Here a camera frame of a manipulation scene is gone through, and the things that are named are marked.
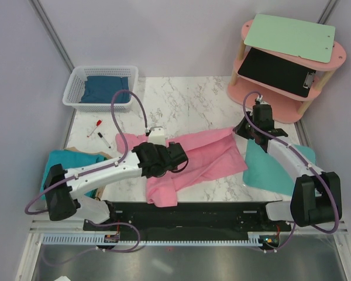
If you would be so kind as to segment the folded teal t-shirt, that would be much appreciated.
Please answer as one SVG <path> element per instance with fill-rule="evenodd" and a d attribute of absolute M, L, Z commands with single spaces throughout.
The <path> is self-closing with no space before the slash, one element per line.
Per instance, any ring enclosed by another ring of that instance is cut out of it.
<path fill-rule="evenodd" d="M 93 165 L 108 160 L 110 158 L 110 156 L 104 153 L 88 154 L 73 150 L 53 150 L 50 152 L 47 163 L 44 168 L 40 191 L 43 191 L 47 175 L 50 171 L 50 168 L 54 165 L 61 164 L 64 169 L 70 169 Z"/>

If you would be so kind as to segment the black marker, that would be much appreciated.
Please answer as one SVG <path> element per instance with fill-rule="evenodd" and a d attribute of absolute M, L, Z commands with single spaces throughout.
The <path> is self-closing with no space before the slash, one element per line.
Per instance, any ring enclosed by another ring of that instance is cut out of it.
<path fill-rule="evenodd" d="M 104 142 L 104 144 L 109 148 L 111 149 L 111 144 L 105 139 L 105 137 L 103 136 L 102 133 L 98 132 L 97 133 L 98 136 L 100 137 L 100 139 Z"/>

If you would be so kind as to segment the white plastic basket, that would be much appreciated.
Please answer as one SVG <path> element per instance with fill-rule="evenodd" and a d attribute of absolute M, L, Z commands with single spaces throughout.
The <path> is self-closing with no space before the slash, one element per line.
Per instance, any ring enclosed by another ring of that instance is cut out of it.
<path fill-rule="evenodd" d="M 71 73 L 63 94 L 63 104 L 73 107 L 81 112 L 109 112 L 111 102 L 107 103 L 82 103 L 81 98 L 85 92 L 85 82 L 89 76 L 126 77 L 128 88 L 135 92 L 139 77 L 136 66 L 77 66 Z"/>

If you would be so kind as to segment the black clipboard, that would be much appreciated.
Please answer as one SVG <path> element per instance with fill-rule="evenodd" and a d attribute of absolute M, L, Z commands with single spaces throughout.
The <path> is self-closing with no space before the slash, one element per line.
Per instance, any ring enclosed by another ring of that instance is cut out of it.
<path fill-rule="evenodd" d="M 286 91 L 299 97 L 307 97 L 316 71 L 252 48 L 238 69 L 238 75 Z"/>

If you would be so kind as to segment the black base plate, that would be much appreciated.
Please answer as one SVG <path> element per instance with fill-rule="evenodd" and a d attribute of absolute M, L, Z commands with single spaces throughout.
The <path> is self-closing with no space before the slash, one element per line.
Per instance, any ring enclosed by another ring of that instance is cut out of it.
<path fill-rule="evenodd" d="M 267 202 L 179 203 L 156 207 L 148 203 L 109 203 L 111 217 L 85 231 L 116 231 L 124 239 L 243 239 L 249 231 L 289 231 L 286 220 L 271 219 Z"/>

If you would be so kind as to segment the pink t-shirt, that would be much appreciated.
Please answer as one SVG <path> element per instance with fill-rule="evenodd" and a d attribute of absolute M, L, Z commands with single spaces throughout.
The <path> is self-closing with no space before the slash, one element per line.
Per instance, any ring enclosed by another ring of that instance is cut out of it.
<path fill-rule="evenodd" d="M 179 173 L 167 172 L 146 183 L 146 201 L 157 207 L 173 207 L 177 192 L 205 181 L 218 180 L 247 170 L 233 136 L 233 128 L 212 129 L 169 139 L 180 143 L 189 162 Z"/>

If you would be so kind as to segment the red capped marker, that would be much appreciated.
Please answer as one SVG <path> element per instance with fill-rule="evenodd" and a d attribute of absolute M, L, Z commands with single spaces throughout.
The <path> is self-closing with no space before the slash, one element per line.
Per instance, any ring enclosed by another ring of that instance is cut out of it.
<path fill-rule="evenodd" d="M 93 129 L 91 130 L 91 132 L 88 133 L 88 135 L 87 135 L 88 138 L 97 130 L 97 128 L 100 126 L 100 124 L 102 124 L 101 119 L 97 120 L 97 122 L 96 122 L 95 126 L 93 127 Z"/>

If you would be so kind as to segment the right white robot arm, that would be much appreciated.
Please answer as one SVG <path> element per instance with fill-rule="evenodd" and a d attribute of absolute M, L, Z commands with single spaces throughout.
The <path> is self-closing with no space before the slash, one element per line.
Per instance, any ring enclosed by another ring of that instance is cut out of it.
<path fill-rule="evenodd" d="M 257 226 L 270 230 L 277 221 L 291 221 L 299 227 L 311 226 L 332 234 L 342 218 L 340 178 L 335 172 L 325 172 L 314 165 L 290 140 L 283 129 L 276 129 L 269 104 L 256 104 L 253 111 L 244 111 L 244 117 L 233 132 L 247 139 L 249 172 L 263 187 L 282 186 L 289 182 L 289 201 L 266 204 L 266 210 L 256 215 Z"/>

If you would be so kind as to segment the folded tan t-shirt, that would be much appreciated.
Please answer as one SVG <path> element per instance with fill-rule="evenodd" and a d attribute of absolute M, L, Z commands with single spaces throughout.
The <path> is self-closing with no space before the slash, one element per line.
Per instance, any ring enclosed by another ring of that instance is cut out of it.
<path fill-rule="evenodd" d="M 73 155 L 73 165 L 71 166 L 68 165 L 68 168 L 87 166 L 94 163 L 99 163 L 105 160 L 109 160 L 112 158 L 109 154 L 105 152 L 88 153 L 88 152 L 79 151 L 75 147 L 66 148 L 64 151 L 71 152 Z M 105 186 L 102 186 L 96 189 L 95 191 L 91 191 L 90 197 L 96 200 L 100 200 L 102 198 L 104 189 L 105 189 Z"/>

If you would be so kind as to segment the aluminium rail frame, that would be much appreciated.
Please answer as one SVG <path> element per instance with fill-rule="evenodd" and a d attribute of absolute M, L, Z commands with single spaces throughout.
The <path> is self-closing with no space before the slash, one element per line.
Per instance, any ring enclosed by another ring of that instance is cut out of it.
<path fill-rule="evenodd" d="M 40 214 L 32 217 L 32 223 L 30 226 L 30 232 L 38 232 L 38 233 L 92 233 L 91 231 L 83 231 L 84 220 L 71 217 L 63 221 L 50 221 L 48 214 Z M 332 224 L 325 223 L 321 224 L 321 228 L 329 228 Z M 249 231 L 252 234 L 275 234 L 274 231 Z M 294 232 L 295 235 L 318 235 L 325 234 L 317 229 L 307 226 L 307 227 L 299 227 L 297 226 Z M 347 226 L 344 221 L 339 223 L 338 230 L 334 233 L 335 235 L 339 234 L 348 234 Z"/>

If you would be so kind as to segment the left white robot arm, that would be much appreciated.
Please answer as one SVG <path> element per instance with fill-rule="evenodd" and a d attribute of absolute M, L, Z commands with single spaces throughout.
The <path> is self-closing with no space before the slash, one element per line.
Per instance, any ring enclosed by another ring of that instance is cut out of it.
<path fill-rule="evenodd" d="M 62 221 L 77 215 L 110 230 L 117 217 L 109 210 L 109 203 L 89 198 L 86 193 L 121 180 L 176 173 L 182 164 L 188 164 L 188 157 L 180 143 L 164 146 L 143 142 L 122 157 L 93 165 L 71 169 L 54 165 L 44 185 L 49 219 Z"/>

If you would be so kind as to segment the teal folding board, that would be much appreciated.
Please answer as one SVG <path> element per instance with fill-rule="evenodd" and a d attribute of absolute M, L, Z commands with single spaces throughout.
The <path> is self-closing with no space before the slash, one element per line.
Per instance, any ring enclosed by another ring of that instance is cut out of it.
<path fill-rule="evenodd" d="M 248 140 L 243 172 L 245 185 L 292 196 L 295 181 L 282 165 L 266 153 L 254 140 Z"/>

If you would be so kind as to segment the pink three-tier shelf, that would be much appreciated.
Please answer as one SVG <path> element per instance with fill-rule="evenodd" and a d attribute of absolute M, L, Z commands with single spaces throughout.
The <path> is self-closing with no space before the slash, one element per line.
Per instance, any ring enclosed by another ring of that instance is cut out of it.
<path fill-rule="evenodd" d="M 288 54 L 268 51 L 268 54 L 272 56 L 322 72 L 322 77 L 314 77 L 308 96 L 300 97 L 238 74 L 238 69 L 241 67 L 248 54 L 244 40 L 252 23 L 253 20 L 249 20 L 242 26 L 242 39 L 240 41 L 237 58 L 235 58 L 233 63 L 232 78 L 227 90 L 228 96 L 234 102 L 242 104 L 244 96 L 248 92 L 257 90 L 263 95 L 264 100 L 271 104 L 273 116 L 276 121 L 284 124 L 295 123 L 301 119 L 312 101 L 320 95 L 322 88 L 326 85 L 334 72 L 346 61 L 346 52 L 341 44 L 334 42 L 331 61 L 329 63 L 320 63 Z"/>

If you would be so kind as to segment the dark blue t-shirt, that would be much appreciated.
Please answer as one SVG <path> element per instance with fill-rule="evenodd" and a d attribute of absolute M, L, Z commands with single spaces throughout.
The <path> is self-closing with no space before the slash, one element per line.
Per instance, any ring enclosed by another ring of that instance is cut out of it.
<path fill-rule="evenodd" d="M 129 90 L 128 82 L 127 77 L 88 76 L 80 103 L 110 104 L 116 92 Z"/>

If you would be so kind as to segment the light green board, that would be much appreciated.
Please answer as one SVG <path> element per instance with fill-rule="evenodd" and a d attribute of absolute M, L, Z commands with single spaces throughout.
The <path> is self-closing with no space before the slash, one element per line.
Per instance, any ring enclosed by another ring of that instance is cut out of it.
<path fill-rule="evenodd" d="M 257 14 L 245 44 L 321 63 L 331 60 L 335 27 L 303 20 Z"/>

